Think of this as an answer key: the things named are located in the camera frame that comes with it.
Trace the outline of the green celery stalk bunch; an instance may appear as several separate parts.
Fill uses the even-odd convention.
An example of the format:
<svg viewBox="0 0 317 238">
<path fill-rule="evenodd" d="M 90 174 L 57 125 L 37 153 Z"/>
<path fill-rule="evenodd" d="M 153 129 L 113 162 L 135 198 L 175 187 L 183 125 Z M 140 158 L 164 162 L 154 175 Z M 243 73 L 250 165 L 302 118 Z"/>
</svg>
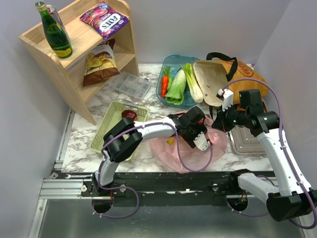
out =
<svg viewBox="0 0 317 238">
<path fill-rule="evenodd" d="M 187 63 L 184 66 L 181 66 L 181 68 L 185 72 L 192 99 L 195 103 L 201 103 L 204 100 L 204 96 L 194 76 L 193 66 Z"/>
</svg>

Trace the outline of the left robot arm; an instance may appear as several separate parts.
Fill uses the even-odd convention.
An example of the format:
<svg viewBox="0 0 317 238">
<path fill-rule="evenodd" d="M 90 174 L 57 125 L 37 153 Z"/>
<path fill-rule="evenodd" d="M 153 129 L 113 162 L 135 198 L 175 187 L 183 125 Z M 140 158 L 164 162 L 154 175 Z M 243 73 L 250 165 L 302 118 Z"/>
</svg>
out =
<svg viewBox="0 0 317 238">
<path fill-rule="evenodd" d="M 169 114 L 154 121 L 139 122 L 129 117 L 121 119 L 104 135 L 101 149 L 104 158 L 92 177 L 93 191 L 99 196 L 106 195 L 118 165 L 128 159 L 143 141 L 175 137 L 177 152 L 180 153 L 179 138 L 182 137 L 192 149 L 198 148 L 203 152 L 211 149 L 211 142 L 206 138 L 205 118 L 203 111 L 195 106 L 185 113 Z"/>
</svg>

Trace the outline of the pink plastic grocery bag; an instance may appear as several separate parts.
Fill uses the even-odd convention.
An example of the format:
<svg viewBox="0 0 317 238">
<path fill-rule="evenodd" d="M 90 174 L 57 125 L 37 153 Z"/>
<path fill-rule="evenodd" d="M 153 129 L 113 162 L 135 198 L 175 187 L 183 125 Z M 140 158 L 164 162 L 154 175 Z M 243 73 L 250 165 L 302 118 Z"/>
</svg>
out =
<svg viewBox="0 0 317 238">
<path fill-rule="evenodd" d="M 152 154 L 170 169 L 181 174 L 201 170 L 212 164 L 225 154 L 228 139 L 224 132 L 211 128 L 212 120 L 209 117 L 199 123 L 207 127 L 206 138 L 211 142 L 212 149 L 200 151 L 197 147 L 191 148 L 181 136 L 178 139 L 172 137 L 174 142 L 171 145 L 167 143 L 170 137 L 159 137 L 149 141 Z"/>
</svg>

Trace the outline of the napa cabbage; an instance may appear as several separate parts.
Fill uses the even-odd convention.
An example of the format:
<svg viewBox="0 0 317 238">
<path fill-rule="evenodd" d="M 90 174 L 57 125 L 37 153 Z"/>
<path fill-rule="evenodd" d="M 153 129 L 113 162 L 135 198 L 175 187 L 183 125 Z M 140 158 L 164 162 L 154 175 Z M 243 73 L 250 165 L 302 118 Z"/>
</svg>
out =
<svg viewBox="0 0 317 238">
<path fill-rule="evenodd" d="M 176 74 L 170 89 L 165 96 L 166 101 L 170 104 L 181 105 L 184 101 L 184 91 L 186 87 L 186 75 L 183 69 Z"/>
</svg>

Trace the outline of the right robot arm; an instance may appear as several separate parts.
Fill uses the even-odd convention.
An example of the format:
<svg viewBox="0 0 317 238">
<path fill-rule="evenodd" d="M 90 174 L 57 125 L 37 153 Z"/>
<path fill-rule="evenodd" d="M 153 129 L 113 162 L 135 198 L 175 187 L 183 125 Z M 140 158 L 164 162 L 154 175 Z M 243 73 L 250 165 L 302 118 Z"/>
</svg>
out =
<svg viewBox="0 0 317 238">
<path fill-rule="evenodd" d="M 237 170 L 229 176 L 229 191 L 251 193 L 266 204 L 269 214 L 278 222 L 316 211 L 317 192 L 296 165 L 283 138 L 278 114 L 264 110 L 260 91 L 240 91 L 240 110 L 233 104 L 232 91 L 220 89 L 216 96 L 222 100 L 222 105 L 216 110 L 212 127 L 224 132 L 236 126 L 248 128 L 264 148 L 277 179 L 277 186 L 273 186 L 247 169 Z"/>
</svg>

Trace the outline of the orange carrot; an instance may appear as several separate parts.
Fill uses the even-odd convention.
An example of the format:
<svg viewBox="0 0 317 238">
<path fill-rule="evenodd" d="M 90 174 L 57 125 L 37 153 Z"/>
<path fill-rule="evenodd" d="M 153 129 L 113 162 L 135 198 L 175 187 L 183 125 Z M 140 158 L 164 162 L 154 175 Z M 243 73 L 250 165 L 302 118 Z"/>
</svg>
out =
<svg viewBox="0 0 317 238">
<path fill-rule="evenodd" d="M 169 88 L 169 82 L 171 80 L 171 76 L 170 76 L 170 66 L 167 66 L 165 68 L 162 68 L 164 76 L 162 78 L 162 88 L 161 88 L 161 96 L 162 98 L 165 98 L 168 88 Z"/>
</svg>

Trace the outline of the orange tote bag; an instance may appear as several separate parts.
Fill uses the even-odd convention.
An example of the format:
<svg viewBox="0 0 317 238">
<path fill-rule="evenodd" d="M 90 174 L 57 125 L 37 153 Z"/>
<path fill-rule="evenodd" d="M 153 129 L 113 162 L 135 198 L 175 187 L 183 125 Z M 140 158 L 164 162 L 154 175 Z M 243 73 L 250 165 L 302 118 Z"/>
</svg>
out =
<svg viewBox="0 0 317 238">
<path fill-rule="evenodd" d="M 193 71 L 203 93 L 204 102 L 209 106 L 221 106 L 222 100 L 216 96 L 219 89 L 229 82 L 242 78 L 246 80 L 233 83 L 228 87 L 234 93 L 233 104 L 240 103 L 239 91 L 241 90 L 258 89 L 262 97 L 268 93 L 267 87 L 251 80 L 253 78 L 266 82 L 260 74 L 236 57 L 229 57 L 223 53 L 208 53 L 205 60 L 193 63 Z"/>
</svg>

